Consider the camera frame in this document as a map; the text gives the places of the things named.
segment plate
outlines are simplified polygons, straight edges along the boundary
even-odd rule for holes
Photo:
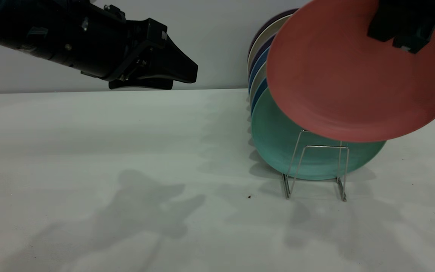
[[[266,78],[264,78],[256,88],[256,92],[254,93],[254,95],[250,96],[249,106],[251,108],[251,115],[253,115],[253,111],[254,111],[254,107],[256,107],[256,103],[258,102],[259,98],[267,88],[268,88],[268,81],[266,80]]]
[[[298,134],[302,128],[291,121],[278,108],[268,89],[264,91],[254,108],[251,118],[251,134],[258,153],[271,167],[287,173]],[[352,172],[369,162],[382,149],[385,142],[346,143],[350,148],[348,172]],[[295,174],[299,156],[304,145],[340,145],[331,140],[311,133],[303,133],[293,160],[291,175]],[[346,155],[342,151],[341,172],[345,170]],[[338,169],[338,149],[310,148],[305,151],[297,178],[324,180],[336,177]]]
[[[269,19],[263,26],[261,26],[261,28],[259,29],[258,32],[256,32],[256,35],[253,38],[253,41],[251,42],[251,45],[249,45],[249,49],[248,49],[248,57],[249,57],[249,53],[251,53],[251,48],[253,47],[254,43],[256,42],[256,40],[258,39],[259,35],[261,35],[261,33],[263,33],[263,31],[265,29],[268,28],[268,26],[271,26],[271,24],[273,24],[274,22],[278,21],[279,19],[291,15],[293,13],[295,13],[297,9],[292,9],[292,10],[287,10],[285,12],[282,12],[278,15],[276,15],[275,17]]]
[[[249,83],[248,83],[248,94],[249,90],[251,89],[251,84],[253,83],[253,79],[256,76],[258,70],[263,66],[263,64],[266,62],[266,58],[268,57],[269,48],[266,48],[264,52],[259,56],[256,63],[253,65],[253,69],[251,70],[251,75],[249,76]]]
[[[253,101],[254,94],[256,93],[256,89],[258,89],[259,85],[266,78],[266,62],[261,65],[256,76],[251,83],[251,87],[249,88],[249,105],[251,105]]]
[[[273,42],[273,39],[275,38],[275,36],[271,36],[268,41],[266,41],[266,43],[264,43],[264,45],[261,46],[261,48],[259,48],[259,50],[256,53],[256,56],[253,58],[253,60],[251,61],[251,72],[254,69],[256,63],[258,62],[259,57],[264,53],[264,51],[266,51],[268,49],[268,54],[269,54],[269,48],[271,46],[271,43]]]
[[[353,142],[384,141],[435,119],[435,31],[414,55],[367,36],[378,0],[313,0],[271,45],[267,80],[295,123]]]
[[[271,36],[274,36],[276,33],[278,33],[280,28],[283,26],[283,24],[286,22],[286,20],[288,20],[288,18],[290,18],[290,17],[291,17],[291,15],[287,15],[283,18],[278,19],[277,21],[273,22],[270,26],[268,26],[258,36],[258,38],[253,43],[251,50],[249,51],[249,54],[248,54],[248,60],[247,60],[248,74],[252,69],[252,60],[256,56],[258,50],[264,45],[264,43],[266,43],[269,40],[269,38],[271,38]]]

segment red plate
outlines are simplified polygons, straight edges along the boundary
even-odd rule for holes
[[[385,141],[435,119],[435,31],[414,55],[367,36],[378,0],[314,0],[285,23],[267,61],[274,100],[321,136]]]

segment dish rack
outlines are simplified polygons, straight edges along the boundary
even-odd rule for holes
[[[339,146],[319,146],[319,145],[305,145],[303,147],[303,151],[302,154],[300,155],[300,160],[298,162],[298,166],[296,167],[296,171],[295,171],[295,175],[293,176],[293,182],[292,185],[290,187],[290,183],[288,182],[289,178],[290,178],[290,172],[292,170],[292,166],[293,166],[293,161],[295,160],[295,155],[296,155],[296,150],[298,149],[298,143],[300,142],[300,138],[302,136],[303,133],[310,133],[309,131],[303,129],[302,131],[300,131],[300,133],[298,134],[298,139],[296,140],[296,145],[295,145],[295,150],[293,151],[293,155],[292,155],[292,159],[290,162],[290,166],[288,167],[288,172],[286,174],[283,174],[283,186],[285,187],[285,198],[286,199],[290,199],[290,196],[293,192],[293,188],[295,187],[295,183],[296,183],[296,176],[298,175],[298,172],[300,170],[300,165],[302,164],[302,159],[303,156],[305,155],[305,151],[308,148],[333,148],[333,149],[337,149],[338,150],[338,162],[337,162],[337,176],[335,178],[337,184],[338,184],[338,188],[340,191],[340,198],[342,199],[343,202],[347,201],[347,195],[345,194],[345,182],[347,181],[347,169],[349,167],[349,155],[350,155],[350,148],[347,146],[343,146],[343,142],[340,141],[340,145]],[[343,174],[343,180],[341,178],[340,175],[340,161],[342,160],[342,150],[344,150],[347,153],[347,158],[345,161],[345,171]]]

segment white wall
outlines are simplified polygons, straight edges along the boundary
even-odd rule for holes
[[[152,17],[199,65],[198,81],[174,88],[244,88],[249,43],[274,15],[308,0],[97,0],[111,4],[133,20]],[[27,91],[96,91],[107,84],[77,70],[0,46],[0,93]]]

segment white table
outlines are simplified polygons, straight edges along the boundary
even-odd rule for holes
[[[285,200],[246,96],[0,95],[0,272],[435,272],[435,121]]]

